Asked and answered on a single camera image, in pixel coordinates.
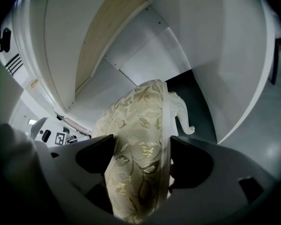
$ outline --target light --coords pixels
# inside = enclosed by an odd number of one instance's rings
[[[33,124],[35,124],[36,122],[37,122],[36,120],[29,119],[28,124],[33,125]]]

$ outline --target dark floor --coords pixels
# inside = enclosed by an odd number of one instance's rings
[[[269,81],[244,122],[220,145],[233,148],[252,158],[276,179],[281,179],[281,48],[275,85]],[[195,133],[183,133],[177,120],[180,136],[216,144],[216,137],[208,106],[192,71],[167,81],[169,91],[175,91],[186,103],[189,123]]]

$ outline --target light wood board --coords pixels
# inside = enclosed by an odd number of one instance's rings
[[[116,36],[143,8],[147,0],[105,0],[85,36],[76,72],[75,93],[90,80]]]

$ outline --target black chair leg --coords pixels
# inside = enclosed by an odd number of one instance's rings
[[[278,61],[279,61],[279,45],[278,41],[275,40],[275,50],[274,50],[274,66],[273,66],[273,75],[271,79],[272,85],[275,85],[277,73],[278,73]]]

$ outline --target floral patterned fabric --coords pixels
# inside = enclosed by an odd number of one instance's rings
[[[141,222],[166,196],[159,189],[165,151],[163,88],[159,80],[136,87],[102,114],[93,131],[93,137],[116,137],[105,180],[114,215],[131,223]]]

